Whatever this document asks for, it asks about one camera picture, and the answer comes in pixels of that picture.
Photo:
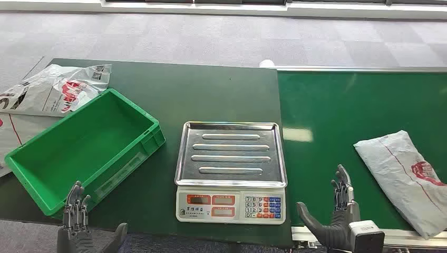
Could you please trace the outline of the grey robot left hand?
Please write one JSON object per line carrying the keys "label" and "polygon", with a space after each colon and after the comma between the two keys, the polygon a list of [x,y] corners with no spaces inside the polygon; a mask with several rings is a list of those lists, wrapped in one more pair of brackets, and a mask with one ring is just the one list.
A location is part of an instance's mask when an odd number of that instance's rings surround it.
{"label": "grey robot left hand", "polygon": [[63,225],[57,231],[57,252],[98,252],[89,227],[88,201],[84,187],[76,181],[67,194],[63,208]]}

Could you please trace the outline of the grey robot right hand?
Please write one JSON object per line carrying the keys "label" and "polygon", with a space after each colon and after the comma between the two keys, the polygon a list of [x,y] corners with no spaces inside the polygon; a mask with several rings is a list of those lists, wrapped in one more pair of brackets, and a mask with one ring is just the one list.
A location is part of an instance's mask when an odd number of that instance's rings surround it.
{"label": "grey robot right hand", "polygon": [[303,202],[296,203],[297,211],[304,225],[321,245],[328,250],[351,251],[349,224],[359,221],[359,207],[354,200],[350,176],[341,164],[337,166],[335,176],[337,179],[331,180],[334,188],[334,210],[329,225],[323,225],[314,218]]}

